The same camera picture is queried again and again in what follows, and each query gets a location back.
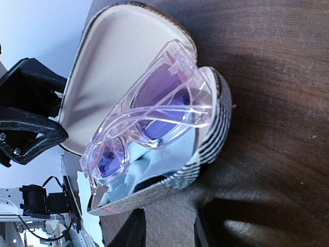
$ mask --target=sunglasses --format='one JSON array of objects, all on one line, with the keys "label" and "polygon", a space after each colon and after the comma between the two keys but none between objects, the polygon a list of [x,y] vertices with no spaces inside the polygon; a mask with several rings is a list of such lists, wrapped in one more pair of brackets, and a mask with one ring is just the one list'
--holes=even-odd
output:
[{"label": "sunglasses", "polygon": [[209,79],[178,41],[167,43],[151,66],[114,106],[80,159],[92,192],[124,175],[134,144],[158,149],[214,115]]}]

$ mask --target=beige case lining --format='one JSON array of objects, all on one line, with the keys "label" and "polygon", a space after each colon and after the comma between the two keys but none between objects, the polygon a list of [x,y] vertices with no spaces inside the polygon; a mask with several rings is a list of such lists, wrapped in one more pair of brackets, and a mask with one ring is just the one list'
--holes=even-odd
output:
[{"label": "beige case lining", "polygon": [[[65,89],[60,124],[69,138],[62,147],[82,155],[112,107],[163,46],[175,39],[196,59],[191,38],[158,13],[133,5],[104,10],[87,30]],[[213,81],[216,92],[212,70],[207,67],[201,70]],[[207,131],[207,128],[199,131],[200,142]]]}]

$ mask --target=tinted lens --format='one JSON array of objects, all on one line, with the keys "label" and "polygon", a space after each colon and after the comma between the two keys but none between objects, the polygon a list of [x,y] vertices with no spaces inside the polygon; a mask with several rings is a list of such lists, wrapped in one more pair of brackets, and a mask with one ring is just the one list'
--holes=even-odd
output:
[{"label": "tinted lens", "polygon": [[[133,101],[133,107],[149,107],[155,105],[166,95],[171,93],[181,84],[181,79],[177,74],[170,75],[169,65],[163,65],[157,69],[144,83]],[[190,104],[187,90],[180,90],[174,95],[172,100],[164,105]],[[180,120],[184,117],[182,112],[174,112],[171,119]],[[162,121],[143,120],[138,123],[138,128],[151,140],[156,140],[169,133],[176,125]]]},{"label": "tinted lens", "polygon": [[124,147],[119,138],[106,144],[102,158],[97,167],[102,177],[108,177],[117,172],[124,163]]}]

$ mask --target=white wall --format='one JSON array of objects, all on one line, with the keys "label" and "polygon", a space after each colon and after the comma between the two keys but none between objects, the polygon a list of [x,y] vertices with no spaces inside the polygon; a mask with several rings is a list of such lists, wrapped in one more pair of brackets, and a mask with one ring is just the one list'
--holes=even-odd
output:
[{"label": "white wall", "polygon": [[[78,49],[92,0],[0,0],[0,60],[9,69],[19,59],[37,58],[67,77]],[[51,175],[60,177],[63,150],[50,149],[26,166],[0,166],[0,187],[41,185]],[[58,191],[56,182],[47,186]]]}]

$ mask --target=dark wood surface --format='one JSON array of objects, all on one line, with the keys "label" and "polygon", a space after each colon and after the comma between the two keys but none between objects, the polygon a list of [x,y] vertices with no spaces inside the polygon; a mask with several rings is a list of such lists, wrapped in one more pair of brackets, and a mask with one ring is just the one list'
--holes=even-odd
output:
[{"label": "dark wood surface", "polygon": [[[115,1],[94,0],[89,18]],[[146,207],[147,246],[194,246],[195,209],[217,197],[247,246],[329,246],[329,2],[153,0],[192,34],[233,97],[221,156],[189,189]],[[102,218],[111,241],[127,218]]]}]

